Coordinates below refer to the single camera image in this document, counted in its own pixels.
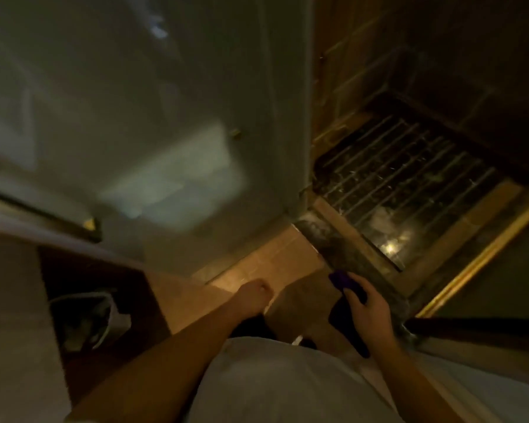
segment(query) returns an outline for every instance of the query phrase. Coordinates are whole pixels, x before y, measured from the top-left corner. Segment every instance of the shower floor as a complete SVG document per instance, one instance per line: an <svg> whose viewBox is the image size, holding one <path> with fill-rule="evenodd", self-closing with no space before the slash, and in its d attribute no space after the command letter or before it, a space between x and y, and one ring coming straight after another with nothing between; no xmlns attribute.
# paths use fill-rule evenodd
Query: shower floor
<svg viewBox="0 0 529 423"><path fill-rule="evenodd" d="M394 104L321 156L313 189L404 270L505 176Z"/></svg>

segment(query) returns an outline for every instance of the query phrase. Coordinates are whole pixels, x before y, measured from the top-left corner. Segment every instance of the person's right arm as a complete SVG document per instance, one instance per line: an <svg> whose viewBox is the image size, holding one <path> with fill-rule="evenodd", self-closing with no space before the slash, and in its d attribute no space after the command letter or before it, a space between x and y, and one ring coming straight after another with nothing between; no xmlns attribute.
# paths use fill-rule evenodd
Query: person's right arm
<svg viewBox="0 0 529 423"><path fill-rule="evenodd" d="M463 420L400 348L386 300L364 277L349 275L364 288L368 297L363 305L354 292L345 290L354 325L380 367L401 418L407 423L462 423Z"/></svg>

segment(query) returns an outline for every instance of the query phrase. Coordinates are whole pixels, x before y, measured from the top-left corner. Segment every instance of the person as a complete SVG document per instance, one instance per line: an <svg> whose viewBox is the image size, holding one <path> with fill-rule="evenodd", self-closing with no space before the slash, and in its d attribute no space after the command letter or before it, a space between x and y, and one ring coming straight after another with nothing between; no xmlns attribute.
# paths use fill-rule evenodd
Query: person
<svg viewBox="0 0 529 423"><path fill-rule="evenodd" d="M386 300L365 278L349 275L368 296L363 305L351 290L344 291L353 323L399 415L336 357L264 338L228 339L240 322L262 314L273 297L267 282L253 280L99 384L66 421L461 422L402 351Z"/></svg>

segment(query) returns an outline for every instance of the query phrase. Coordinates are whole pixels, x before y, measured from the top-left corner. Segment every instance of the purple object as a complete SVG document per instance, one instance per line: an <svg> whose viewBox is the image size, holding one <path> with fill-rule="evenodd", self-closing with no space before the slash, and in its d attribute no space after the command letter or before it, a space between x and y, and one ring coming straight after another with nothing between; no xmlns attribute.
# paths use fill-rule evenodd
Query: purple object
<svg viewBox="0 0 529 423"><path fill-rule="evenodd" d="M347 272L343 270L335 270L329 275L329 280L335 288L343 292L343 289L348 288L353 291L359 298L362 304L367 302L367 293L357 282L355 282ZM329 313L329 323L341 334L343 334L347 340L351 343L353 348L362 357L370 357L370 351L363 339L360 338L358 332L356 332L355 325L353 324L353 314L351 313L351 307L347 298L343 295L333 306Z"/></svg>

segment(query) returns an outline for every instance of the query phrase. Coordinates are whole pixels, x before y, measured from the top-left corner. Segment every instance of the person's left hand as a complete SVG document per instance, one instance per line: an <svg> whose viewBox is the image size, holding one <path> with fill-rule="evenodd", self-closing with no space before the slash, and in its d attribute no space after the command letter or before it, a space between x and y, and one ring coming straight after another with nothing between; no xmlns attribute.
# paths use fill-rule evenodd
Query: person's left hand
<svg viewBox="0 0 529 423"><path fill-rule="evenodd" d="M262 313L273 296L274 291L264 279L255 279L241 285L227 305L244 320Z"/></svg>

